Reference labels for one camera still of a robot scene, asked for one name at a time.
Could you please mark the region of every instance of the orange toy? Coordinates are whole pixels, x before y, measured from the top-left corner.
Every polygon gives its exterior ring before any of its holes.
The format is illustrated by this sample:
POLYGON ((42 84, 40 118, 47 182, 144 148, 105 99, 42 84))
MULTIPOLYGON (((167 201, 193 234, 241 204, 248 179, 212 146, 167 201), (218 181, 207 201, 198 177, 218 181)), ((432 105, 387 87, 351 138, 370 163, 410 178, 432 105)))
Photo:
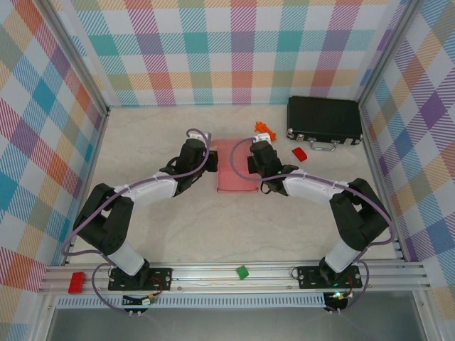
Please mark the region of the orange toy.
POLYGON ((273 131, 271 131, 269 129, 269 127, 265 123, 256 122, 255 131, 257 131, 259 133, 269 133, 270 139, 272 141, 276 141, 277 140, 277 135, 273 131))

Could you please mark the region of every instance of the black mounting plate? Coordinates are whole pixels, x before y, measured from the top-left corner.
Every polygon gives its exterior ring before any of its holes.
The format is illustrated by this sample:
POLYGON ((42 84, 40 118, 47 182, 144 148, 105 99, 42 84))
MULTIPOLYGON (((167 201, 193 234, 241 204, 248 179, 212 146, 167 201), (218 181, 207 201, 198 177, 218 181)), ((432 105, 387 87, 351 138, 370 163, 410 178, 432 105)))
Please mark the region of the black mounting plate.
MULTIPOLYGON (((171 289, 172 269, 171 268, 150 268, 149 278, 155 277, 163 284, 163 291, 171 289)), ((108 291, 159 291, 159 284, 156 281, 147 281, 142 287, 136 281, 126 275, 122 270, 114 268, 109 275, 108 291)))
POLYGON ((360 277, 358 266, 355 265, 349 266, 337 280, 336 284, 332 286, 328 285, 319 274, 319 266, 297 267, 297 278, 299 279, 300 289, 350 289, 348 277, 352 279, 353 288, 362 288, 362 278, 360 277))

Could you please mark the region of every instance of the checkered fabric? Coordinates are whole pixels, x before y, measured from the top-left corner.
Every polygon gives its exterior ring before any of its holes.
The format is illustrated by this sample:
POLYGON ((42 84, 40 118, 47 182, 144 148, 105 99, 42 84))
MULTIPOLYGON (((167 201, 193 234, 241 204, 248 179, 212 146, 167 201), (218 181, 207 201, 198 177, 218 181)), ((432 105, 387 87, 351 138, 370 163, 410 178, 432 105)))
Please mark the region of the checkered fabric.
POLYGON ((428 0, 366 104, 369 133, 414 261, 455 340, 455 1, 428 0))
POLYGON ((371 74, 375 70, 375 68, 378 66, 379 60, 384 52, 385 47, 389 43, 391 37, 393 36, 393 32, 395 30, 395 27, 397 26, 399 20, 401 19, 401 15, 406 9, 406 5, 408 4, 409 0, 400 0, 400 5, 397 7, 397 10, 395 11, 395 14, 392 17, 392 20, 389 23, 389 26, 387 27, 387 30, 385 30, 384 36, 381 39, 381 42, 378 45, 378 48, 375 51, 375 54, 373 58, 370 61, 370 64, 368 66, 368 69, 366 70, 365 74, 363 75, 362 81, 360 82, 360 86, 357 89, 357 95, 355 96, 356 100, 360 99, 360 96, 363 93, 363 90, 365 89, 365 86, 367 85, 368 81, 371 78, 371 74))
POLYGON ((31 0, 0 1, 0 340, 22 340, 101 114, 31 0))
POLYGON ((137 106, 354 99, 393 1, 74 0, 83 33, 53 3, 107 99, 137 106))

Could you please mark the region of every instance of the pink tray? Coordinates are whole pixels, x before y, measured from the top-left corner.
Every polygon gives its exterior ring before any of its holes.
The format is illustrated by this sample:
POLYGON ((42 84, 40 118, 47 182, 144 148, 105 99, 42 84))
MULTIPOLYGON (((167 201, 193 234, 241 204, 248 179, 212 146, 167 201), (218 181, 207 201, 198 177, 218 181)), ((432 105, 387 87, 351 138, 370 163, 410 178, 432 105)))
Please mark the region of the pink tray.
MULTIPOLYGON (((257 192, 258 183, 244 180, 234 173, 230 165, 230 153, 233 146, 241 139, 220 139, 212 141, 211 146, 218 151, 218 185, 219 193, 250 193, 257 192)), ((240 145, 234 154, 235 168, 245 176, 255 178, 257 175, 248 173, 248 156, 251 144, 245 142, 240 145)))

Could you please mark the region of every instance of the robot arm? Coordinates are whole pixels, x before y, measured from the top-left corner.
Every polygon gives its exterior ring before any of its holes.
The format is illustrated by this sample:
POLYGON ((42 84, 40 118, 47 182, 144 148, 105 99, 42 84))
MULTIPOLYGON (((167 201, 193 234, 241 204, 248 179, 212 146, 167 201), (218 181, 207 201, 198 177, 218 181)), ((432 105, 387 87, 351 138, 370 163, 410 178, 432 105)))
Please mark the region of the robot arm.
MULTIPOLYGON (((335 284, 356 257, 387 229, 387 222, 371 205, 347 190, 336 187, 329 181, 322 183, 307 178, 305 172, 296 166, 283 166, 267 138, 257 136, 250 151, 250 173, 259 173, 261 178, 278 174, 296 175, 266 180, 265 184, 272 192, 330 205, 341 239, 326 257, 322 258, 319 272, 328 285, 335 284)), ((358 178, 352 183, 338 184, 363 194, 386 212, 365 180, 358 178)))
MULTIPOLYGON (((134 212, 153 202, 180 195, 190 188, 204 171, 216 172, 218 156, 215 151, 210 151, 207 163, 198 172, 173 178, 175 175, 195 170, 202 163, 208 148, 200 134, 190 134, 180 155, 172 158, 166 167, 154 174, 152 178, 157 180, 144 182, 120 195, 106 207, 104 214, 98 214, 78 235, 115 263, 136 286, 142 287, 149 277, 149 262, 126 240, 130 218, 134 212)), ((108 198, 125 188, 129 186, 112 188, 104 183, 95 186, 76 218, 74 229, 108 198)))

